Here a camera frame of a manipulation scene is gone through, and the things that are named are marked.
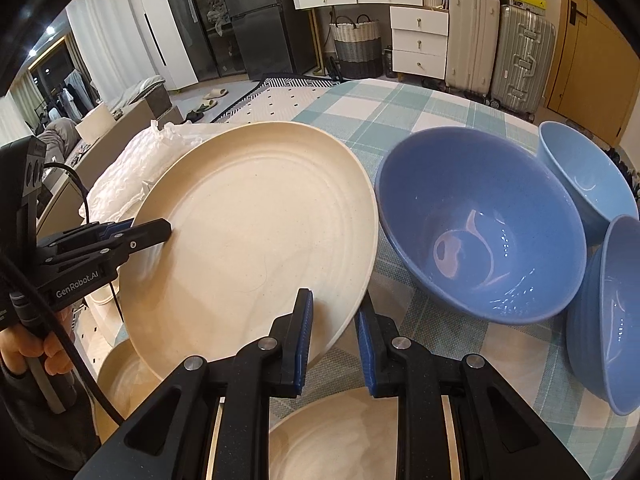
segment woven basket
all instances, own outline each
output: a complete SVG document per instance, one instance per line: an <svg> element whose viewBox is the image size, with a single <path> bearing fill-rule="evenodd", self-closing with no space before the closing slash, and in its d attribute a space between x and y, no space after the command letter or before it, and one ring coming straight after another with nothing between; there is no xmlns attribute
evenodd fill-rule
<svg viewBox="0 0 640 480"><path fill-rule="evenodd" d="M361 17L368 21L360 22ZM372 22L369 16L361 14L356 22L332 23L335 51L340 60L340 71L348 79L379 77L383 73L382 41L378 22Z"/></svg>

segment light blue bowl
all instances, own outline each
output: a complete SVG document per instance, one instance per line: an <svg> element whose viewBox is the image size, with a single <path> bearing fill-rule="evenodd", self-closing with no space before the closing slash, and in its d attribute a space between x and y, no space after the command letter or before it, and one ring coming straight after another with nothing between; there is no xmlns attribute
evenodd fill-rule
<svg viewBox="0 0 640 480"><path fill-rule="evenodd" d="M566 319L576 377L617 415L640 406L640 222L619 216L591 257Z"/></svg>
<svg viewBox="0 0 640 480"><path fill-rule="evenodd" d="M638 218L633 193L606 153L565 124L542 123L539 131L538 158L574 200L588 246L602 243L616 216Z"/></svg>
<svg viewBox="0 0 640 480"><path fill-rule="evenodd" d="M508 140L455 126L413 134L381 163L376 196L391 245L441 304L528 324L558 314L580 287L575 205Z"/></svg>

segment black refrigerator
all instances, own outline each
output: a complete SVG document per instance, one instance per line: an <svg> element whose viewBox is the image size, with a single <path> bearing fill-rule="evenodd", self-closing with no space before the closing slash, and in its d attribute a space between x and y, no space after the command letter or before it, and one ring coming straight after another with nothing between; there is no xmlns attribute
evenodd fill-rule
<svg viewBox="0 0 640 480"><path fill-rule="evenodd" d="M316 63L308 15L293 0L168 1L199 81L304 73Z"/></svg>
<svg viewBox="0 0 640 480"><path fill-rule="evenodd" d="M293 0L225 0L250 79L304 73L316 63L309 18Z"/></svg>

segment wooden door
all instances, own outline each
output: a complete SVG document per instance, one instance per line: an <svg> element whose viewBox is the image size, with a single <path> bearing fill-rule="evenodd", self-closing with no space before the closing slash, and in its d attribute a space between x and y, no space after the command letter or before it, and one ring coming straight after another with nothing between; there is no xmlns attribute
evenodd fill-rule
<svg viewBox="0 0 640 480"><path fill-rule="evenodd" d="M593 0L566 5L566 34L564 45L557 46L561 60L548 108L615 146L636 102L640 61Z"/></svg>

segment human hand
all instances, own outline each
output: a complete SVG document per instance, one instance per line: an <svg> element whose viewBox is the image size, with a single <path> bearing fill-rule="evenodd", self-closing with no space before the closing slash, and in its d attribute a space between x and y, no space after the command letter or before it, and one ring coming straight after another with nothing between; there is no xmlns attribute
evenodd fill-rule
<svg viewBox="0 0 640 480"><path fill-rule="evenodd" d="M69 334L71 340L75 335L71 330L73 316L71 307L56 313L61 325ZM28 369L25 357L40 357L45 354L47 360L44 369L49 375L66 374L73 369L71 360L63 350L57 336L50 332L42 341L34 336L21 324L6 328L0 332L0 354L7 369L14 375L22 375Z"/></svg>

